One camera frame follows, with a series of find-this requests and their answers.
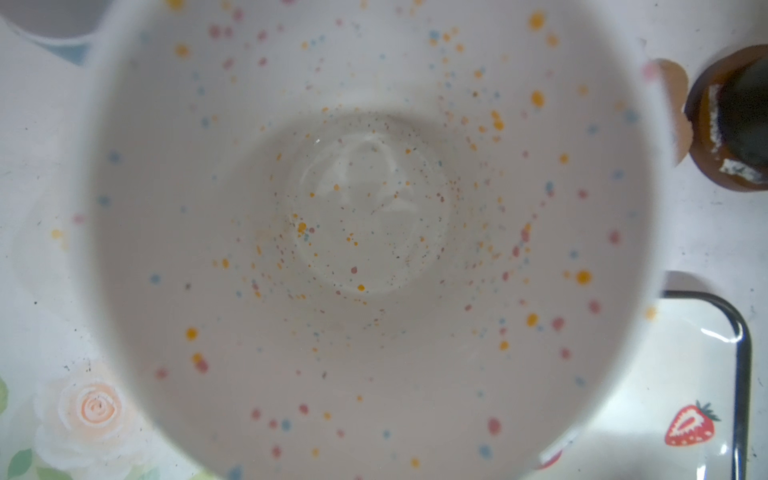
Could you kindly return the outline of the black mug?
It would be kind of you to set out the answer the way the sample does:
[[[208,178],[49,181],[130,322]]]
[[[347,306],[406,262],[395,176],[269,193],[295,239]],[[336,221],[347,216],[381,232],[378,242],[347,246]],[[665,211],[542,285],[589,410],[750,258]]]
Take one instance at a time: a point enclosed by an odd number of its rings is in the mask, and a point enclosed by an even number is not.
[[[743,67],[720,91],[718,123],[722,139],[739,160],[767,167],[767,58]]]

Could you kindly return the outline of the blue mug white inside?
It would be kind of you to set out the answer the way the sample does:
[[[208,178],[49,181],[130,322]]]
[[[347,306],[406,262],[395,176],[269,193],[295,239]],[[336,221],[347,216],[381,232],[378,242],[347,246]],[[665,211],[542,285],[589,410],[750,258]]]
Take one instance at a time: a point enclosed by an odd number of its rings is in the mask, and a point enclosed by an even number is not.
[[[29,42],[82,65],[111,0],[1,0],[1,19]]]

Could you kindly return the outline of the scratched brown round coaster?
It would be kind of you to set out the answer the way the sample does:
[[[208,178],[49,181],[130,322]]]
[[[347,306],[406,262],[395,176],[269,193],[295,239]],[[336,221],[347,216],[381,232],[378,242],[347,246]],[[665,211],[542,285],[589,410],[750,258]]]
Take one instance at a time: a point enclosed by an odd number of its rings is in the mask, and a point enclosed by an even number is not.
[[[767,167],[747,165],[725,145],[718,123],[719,94],[736,71],[764,57],[767,58],[767,46],[762,44],[743,48],[716,61],[694,82],[685,106],[693,127],[690,156],[709,180],[732,191],[765,191]]]

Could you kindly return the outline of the cork paw print coaster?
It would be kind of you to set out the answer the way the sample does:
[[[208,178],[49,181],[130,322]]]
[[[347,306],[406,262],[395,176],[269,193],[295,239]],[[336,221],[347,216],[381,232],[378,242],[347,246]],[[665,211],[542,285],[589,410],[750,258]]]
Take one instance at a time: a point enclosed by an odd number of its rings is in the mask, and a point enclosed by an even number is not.
[[[669,59],[654,59],[669,100],[672,118],[675,164],[680,164],[689,154],[693,143],[693,127],[684,112],[689,94],[689,77],[685,69]]]

